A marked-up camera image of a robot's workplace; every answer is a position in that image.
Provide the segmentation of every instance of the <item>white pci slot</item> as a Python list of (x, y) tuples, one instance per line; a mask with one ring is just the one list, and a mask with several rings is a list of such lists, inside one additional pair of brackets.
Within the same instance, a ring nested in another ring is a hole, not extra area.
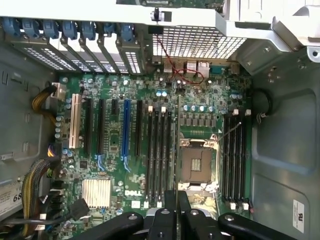
[(80, 120), (81, 120), (81, 95), (72, 94), (70, 137), (69, 137), (70, 149), (76, 149), (79, 147)]

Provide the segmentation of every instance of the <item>ram slot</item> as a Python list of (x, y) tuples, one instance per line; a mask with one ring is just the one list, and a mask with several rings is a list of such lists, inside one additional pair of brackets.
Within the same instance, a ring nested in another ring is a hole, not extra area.
[[(236, 122), (242, 122), (241, 118), (238, 116)], [(241, 145), (242, 145), (242, 135), (241, 126), (239, 126), (235, 131), (236, 145), (235, 145), (235, 176), (234, 176), (234, 200), (237, 202), (240, 199), (240, 176), (241, 176)]]
[(240, 199), (244, 200), (245, 198), (245, 180), (246, 180), (246, 147), (247, 147), (247, 128), (246, 128), (246, 118), (242, 119), (241, 124), (241, 179), (240, 179)]
[(169, 168), (170, 168), (170, 153), (171, 153), (171, 121), (172, 121), (172, 113), (168, 112), (166, 119), (166, 142), (165, 142), (165, 181), (166, 184), (165, 189), (170, 189), (170, 181), (169, 180)]
[[(230, 129), (235, 127), (235, 119), (233, 117), (230, 118)], [(227, 192), (227, 199), (230, 201), (233, 191), (233, 179), (234, 179), (234, 162), (233, 162), (233, 155), (234, 155), (234, 146), (235, 146), (235, 138), (234, 138), (234, 131), (231, 131), (228, 134), (229, 141), (228, 141), (228, 192)]]
[(81, 121), (81, 99), (82, 97), (80, 94), (72, 94), (70, 136), (69, 136), (70, 149), (77, 149), (80, 146), (79, 134), (80, 134), (80, 121)]
[(230, 118), (228, 116), (224, 116), (224, 128), (223, 128), (223, 135), (225, 136), (223, 138), (223, 156), (222, 156), (222, 200), (227, 201), (228, 200), (228, 179), (229, 179), (229, 135), (227, 132), (230, 129)]
[[(232, 120), (232, 125), (235, 127), (237, 125), (237, 118), (232, 117), (231, 120)], [(231, 158), (230, 158), (230, 162), (231, 162), (231, 166), (230, 166), (231, 188), (230, 188), (229, 198), (232, 201), (234, 201), (235, 200), (235, 185), (236, 185), (236, 182), (238, 181), (236, 179), (236, 171), (237, 171), (237, 169), (236, 169), (236, 157), (237, 157), (236, 147), (237, 147), (237, 140), (238, 139), (237, 139), (235, 130), (230, 132), (230, 138), (232, 139), (232, 145), (231, 145)]]
[(167, 182), (166, 179), (164, 179), (164, 167), (165, 165), (165, 139), (166, 139), (166, 113), (162, 112), (161, 113), (161, 129), (160, 129), (160, 156), (159, 156), (159, 181), (160, 181), (160, 186), (159, 186), (159, 195), (162, 194), (162, 192), (165, 190), (164, 186), (166, 186)]
[(146, 197), (151, 201), (153, 194), (153, 165), (152, 165), (152, 145), (153, 145), (153, 136), (152, 136), (152, 127), (153, 127), (153, 112), (149, 112), (148, 116), (148, 129), (147, 129), (147, 139), (148, 139), (148, 149), (146, 156), (146, 176), (147, 180), (145, 183)]
[(130, 138), (130, 118), (131, 118), (131, 101), (124, 100), (123, 110), (123, 129), (122, 129), (122, 149), (121, 149), (121, 160), (123, 161), (124, 168), (130, 172), (128, 166), (129, 156), (129, 138)]
[(84, 153), (90, 155), (92, 146), (92, 133), (94, 121), (94, 101), (88, 98), (85, 102), (85, 124), (84, 124)]
[(142, 141), (142, 118), (143, 118), (143, 101), (138, 100), (136, 103), (136, 118), (135, 118), (135, 156), (141, 154)]
[(153, 142), (153, 158), (152, 158), (152, 165), (153, 165), (153, 176), (154, 176), (154, 181), (153, 181), (153, 200), (156, 202), (158, 200), (158, 195), (159, 195), (159, 159), (158, 159), (158, 144), (159, 144), (159, 111), (154, 112), (154, 142)]
[(97, 154), (104, 154), (104, 143), (105, 143), (105, 122), (106, 122), (106, 101), (104, 99), (99, 100), (98, 105), (98, 142), (97, 142)]

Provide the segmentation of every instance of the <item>blue pcie slot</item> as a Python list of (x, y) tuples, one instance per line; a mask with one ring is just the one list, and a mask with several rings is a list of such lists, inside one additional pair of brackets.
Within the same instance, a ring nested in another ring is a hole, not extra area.
[(121, 161), (123, 161), (124, 168), (128, 172), (130, 172), (130, 168), (128, 166), (130, 117), (131, 117), (131, 101), (126, 99), (124, 100), (124, 110), (123, 110)]

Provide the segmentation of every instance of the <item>chipset heatsink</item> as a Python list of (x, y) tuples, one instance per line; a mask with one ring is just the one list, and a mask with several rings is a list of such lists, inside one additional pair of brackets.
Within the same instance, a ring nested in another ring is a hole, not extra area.
[(111, 197), (111, 180), (84, 179), (82, 197), (91, 209), (109, 208)]

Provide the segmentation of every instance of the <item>red wire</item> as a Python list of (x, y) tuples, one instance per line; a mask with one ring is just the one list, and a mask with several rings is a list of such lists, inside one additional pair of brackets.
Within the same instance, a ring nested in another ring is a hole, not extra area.
[[(200, 84), (205, 80), (204, 75), (203, 75), (201, 72), (197, 71), (197, 70), (188, 69), (188, 68), (184, 68), (184, 69), (179, 69), (179, 70), (177, 70), (177, 69), (175, 68), (175, 65), (174, 65), (174, 63), (172, 62), (171, 57), (169, 56), (169, 54), (168, 54), (168, 52), (167, 52), (164, 44), (161, 42), (161, 40), (160, 40), (160, 38), (159, 38), (158, 35), (156, 35), (156, 39), (157, 39), (158, 43), (160, 44), (160, 46), (161, 46), (161, 48), (162, 48), (165, 56), (168, 58), (169, 63), (170, 63), (171, 66), (172, 66), (172, 69), (173, 69), (174, 74), (172, 75), (171, 79), (174, 78), (174, 77), (176, 76), (176, 74), (178, 74), (179, 77), (180, 77), (183, 81), (185, 81), (186, 83), (192, 84), (192, 85), (200, 85)], [(190, 71), (190, 72), (194, 72), (194, 73), (196, 73), (196, 74), (199, 74), (199, 75), (202, 77), (202, 80), (201, 80), (200, 82), (192, 82), (192, 81), (189, 81), (189, 80), (187, 80), (182, 74), (180, 74), (180, 72), (182, 72), (182, 71)]]

